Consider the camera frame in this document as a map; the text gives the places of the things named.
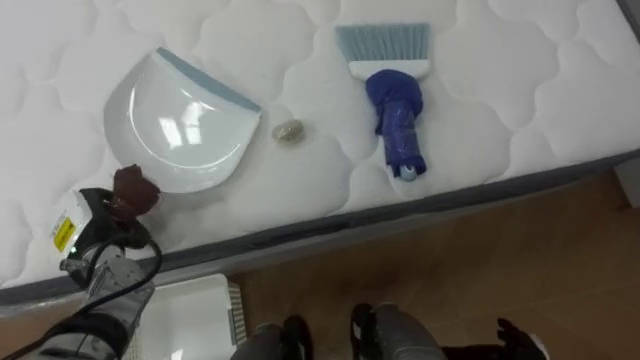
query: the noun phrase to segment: brown object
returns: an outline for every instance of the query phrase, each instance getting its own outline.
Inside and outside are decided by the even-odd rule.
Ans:
[[[111,214],[124,223],[133,222],[153,208],[159,194],[160,189],[145,179],[138,165],[119,169],[113,177],[113,199],[109,202]]]

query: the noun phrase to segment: person's leg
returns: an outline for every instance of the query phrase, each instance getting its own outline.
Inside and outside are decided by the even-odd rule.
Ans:
[[[284,328],[261,325],[240,344],[231,360],[313,360],[313,343],[305,321],[291,316]]]
[[[240,344],[231,360],[283,360],[283,329],[276,324],[259,326],[247,341]]]
[[[446,360],[431,333],[396,305],[356,306],[351,329],[354,359]]]

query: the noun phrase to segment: white dustpan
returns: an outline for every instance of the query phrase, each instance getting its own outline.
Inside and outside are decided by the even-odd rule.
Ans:
[[[227,179],[259,120],[258,105],[163,48],[131,70],[104,109],[115,158],[169,193]]]

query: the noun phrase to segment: pebble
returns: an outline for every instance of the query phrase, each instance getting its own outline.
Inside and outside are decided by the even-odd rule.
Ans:
[[[273,128],[273,139],[284,145],[297,144],[304,138],[302,121],[292,119]]]

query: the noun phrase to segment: white mattress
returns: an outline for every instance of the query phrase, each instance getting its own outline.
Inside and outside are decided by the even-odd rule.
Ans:
[[[429,170],[405,183],[334,27],[416,21]],[[615,0],[1,0],[0,287],[61,275],[50,206],[111,186],[103,106],[158,46],[265,110],[229,180],[145,219],[167,251],[640,148],[640,46]],[[270,133],[290,118],[308,136],[284,148]]]

